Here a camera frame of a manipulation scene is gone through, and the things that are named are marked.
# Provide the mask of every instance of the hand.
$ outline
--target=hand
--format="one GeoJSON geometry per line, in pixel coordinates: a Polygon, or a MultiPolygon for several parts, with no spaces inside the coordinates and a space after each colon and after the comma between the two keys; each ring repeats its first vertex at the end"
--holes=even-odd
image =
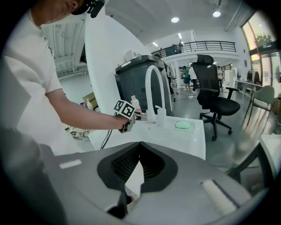
{"type": "Polygon", "coordinates": [[[123,126],[129,122],[129,119],[127,119],[126,117],[118,114],[115,116],[116,122],[117,122],[117,129],[121,130],[123,128],[123,126]]]}

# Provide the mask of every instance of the ceiling light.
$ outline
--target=ceiling light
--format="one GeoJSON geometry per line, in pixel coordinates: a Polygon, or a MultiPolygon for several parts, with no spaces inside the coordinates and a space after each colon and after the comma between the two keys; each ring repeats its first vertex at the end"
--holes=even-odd
{"type": "Polygon", "coordinates": [[[213,13],[213,17],[219,17],[221,15],[221,13],[219,11],[215,11],[213,13]]]}
{"type": "Polygon", "coordinates": [[[173,17],[171,19],[172,23],[177,23],[180,19],[178,17],[173,17]]]}

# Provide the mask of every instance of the person in green shirt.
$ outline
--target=person in green shirt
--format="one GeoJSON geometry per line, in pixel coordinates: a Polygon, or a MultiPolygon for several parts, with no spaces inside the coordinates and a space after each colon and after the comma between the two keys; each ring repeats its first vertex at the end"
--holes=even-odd
{"type": "Polygon", "coordinates": [[[188,74],[188,68],[186,66],[184,66],[183,69],[184,69],[184,84],[185,84],[184,91],[187,91],[187,87],[190,90],[190,75],[188,74]]]}

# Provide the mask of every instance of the metal railing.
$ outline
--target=metal railing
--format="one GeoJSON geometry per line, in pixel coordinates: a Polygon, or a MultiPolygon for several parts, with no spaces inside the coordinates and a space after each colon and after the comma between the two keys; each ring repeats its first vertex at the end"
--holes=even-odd
{"type": "Polygon", "coordinates": [[[160,58],[181,54],[185,52],[195,52],[195,51],[232,51],[236,52],[235,43],[230,41],[195,41],[184,43],[183,45],[173,44],[170,47],[160,49],[153,52],[153,55],[160,55],[160,58]]]}

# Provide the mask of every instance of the gray trash can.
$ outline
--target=gray trash can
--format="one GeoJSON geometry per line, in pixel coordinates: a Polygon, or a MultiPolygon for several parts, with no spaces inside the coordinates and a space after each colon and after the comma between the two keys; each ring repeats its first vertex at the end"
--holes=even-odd
{"type": "MultiPolygon", "coordinates": [[[[167,115],[172,116],[173,114],[171,111],[170,96],[168,91],[169,87],[166,82],[167,77],[166,73],[162,73],[165,66],[158,57],[152,55],[142,55],[116,68],[116,74],[119,75],[119,79],[116,79],[116,82],[119,87],[118,90],[120,92],[120,96],[122,100],[130,102],[131,96],[135,95],[140,102],[142,112],[145,112],[148,109],[145,92],[145,75],[147,69],[151,65],[155,65],[161,73],[164,86],[165,108],[167,115]]],[[[157,108],[155,108],[155,105],[162,107],[162,101],[159,80],[155,71],[152,71],[151,74],[151,93],[154,112],[157,114],[157,108]]]]}

